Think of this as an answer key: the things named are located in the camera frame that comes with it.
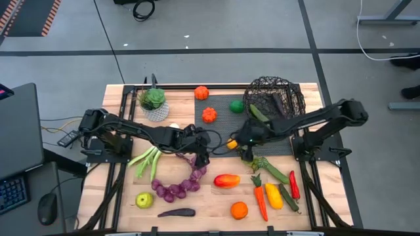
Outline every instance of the purple eggplant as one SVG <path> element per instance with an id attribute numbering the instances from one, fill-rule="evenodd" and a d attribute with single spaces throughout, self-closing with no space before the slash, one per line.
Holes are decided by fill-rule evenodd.
<path id="1" fill-rule="evenodd" d="M 158 214 L 158 217 L 164 216 L 189 216 L 193 217 L 196 215 L 196 211 L 191 208 L 180 208 L 176 210 L 168 210 L 167 212 L 163 212 Z"/>

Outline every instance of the green apple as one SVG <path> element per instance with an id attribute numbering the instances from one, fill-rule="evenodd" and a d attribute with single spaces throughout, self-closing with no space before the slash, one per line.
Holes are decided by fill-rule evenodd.
<path id="1" fill-rule="evenodd" d="M 140 209 L 151 207 L 153 205 L 153 195 L 151 193 L 139 193 L 136 197 L 136 205 Z"/>

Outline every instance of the white pot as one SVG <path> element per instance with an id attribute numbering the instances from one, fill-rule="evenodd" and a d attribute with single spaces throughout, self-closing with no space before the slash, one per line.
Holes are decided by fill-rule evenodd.
<path id="1" fill-rule="evenodd" d="M 154 109 L 152 111 L 144 109 L 141 105 L 140 107 L 142 108 L 144 115 L 149 121 L 163 121 L 164 119 L 166 119 L 166 117 L 168 117 L 169 114 L 169 105 L 166 101 L 159 108 Z"/>

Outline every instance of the black wire basket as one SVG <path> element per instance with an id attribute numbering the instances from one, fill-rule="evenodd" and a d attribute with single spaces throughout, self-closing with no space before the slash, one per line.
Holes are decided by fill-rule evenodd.
<path id="1" fill-rule="evenodd" d="M 280 77 L 262 76 L 248 85 L 243 103 L 249 117 L 253 104 L 269 119 L 283 117 L 290 119 L 305 114 L 305 101 L 299 85 Z"/>

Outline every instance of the small orange pumpkin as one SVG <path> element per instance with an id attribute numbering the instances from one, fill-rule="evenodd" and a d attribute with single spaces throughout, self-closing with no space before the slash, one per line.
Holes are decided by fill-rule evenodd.
<path id="1" fill-rule="evenodd" d="M 209 97 L 209 90 L 204 86 L 198 86 L 194 90 L 194 95 L 196 96 L 198 100 L 204 100 Z"/>
<path id="2" fill-rule="evenodd" d="M 204 123 L 212 123 L 217 118 L 217 112 L 214 108 L 205 108 L 202 117 Z"/>

